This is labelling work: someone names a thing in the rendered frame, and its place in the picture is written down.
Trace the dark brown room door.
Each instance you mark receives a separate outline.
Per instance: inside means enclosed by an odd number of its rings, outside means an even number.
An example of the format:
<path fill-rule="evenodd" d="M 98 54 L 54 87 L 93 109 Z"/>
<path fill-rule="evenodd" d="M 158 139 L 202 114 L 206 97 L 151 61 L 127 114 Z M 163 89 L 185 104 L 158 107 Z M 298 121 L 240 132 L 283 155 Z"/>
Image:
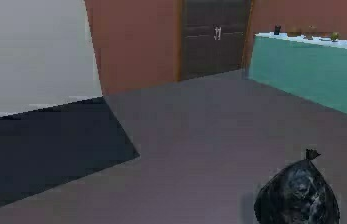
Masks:
<path fill-rule="evenodd" d="M 242 67 L 253 1 L 179 0 L 179 81 Z"/>

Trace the teal kitchen counter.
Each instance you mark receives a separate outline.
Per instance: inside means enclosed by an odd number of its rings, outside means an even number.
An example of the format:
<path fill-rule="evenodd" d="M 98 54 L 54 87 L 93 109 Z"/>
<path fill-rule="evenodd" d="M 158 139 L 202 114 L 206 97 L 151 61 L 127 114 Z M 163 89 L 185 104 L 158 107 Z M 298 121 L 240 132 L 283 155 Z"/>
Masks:
<path fill-rule="evenodd" d="M 347 40 L 258 33 L 249 78 L 347 114 Z"/>

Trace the black rubbish bag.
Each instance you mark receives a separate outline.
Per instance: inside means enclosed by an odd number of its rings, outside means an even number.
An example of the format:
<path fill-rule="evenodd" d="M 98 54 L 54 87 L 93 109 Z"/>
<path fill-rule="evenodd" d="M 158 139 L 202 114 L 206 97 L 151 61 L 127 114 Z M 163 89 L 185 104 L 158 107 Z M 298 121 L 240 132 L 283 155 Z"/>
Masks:
<path fill-rule="evenodd" d="M 254 214 L 259 224 L 340 224 L 336 196 L 313 164 L 320 156 L 306 149 L 305 158 L 272 177 L 258 192 Z"/>

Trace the small brown pot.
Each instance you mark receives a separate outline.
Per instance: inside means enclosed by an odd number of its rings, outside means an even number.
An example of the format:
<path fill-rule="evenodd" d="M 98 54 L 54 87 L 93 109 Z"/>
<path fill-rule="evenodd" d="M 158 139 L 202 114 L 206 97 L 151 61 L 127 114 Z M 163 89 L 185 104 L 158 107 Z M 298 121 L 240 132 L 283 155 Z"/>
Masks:
<path fill-rule="evenodd" d="M 311 25 L 308 28 L 308 31 L 305 33 L 305 38 L 308 40 L 312 40 L 313 39 L 313 35 L 316 33 L 316 27 Z"/>

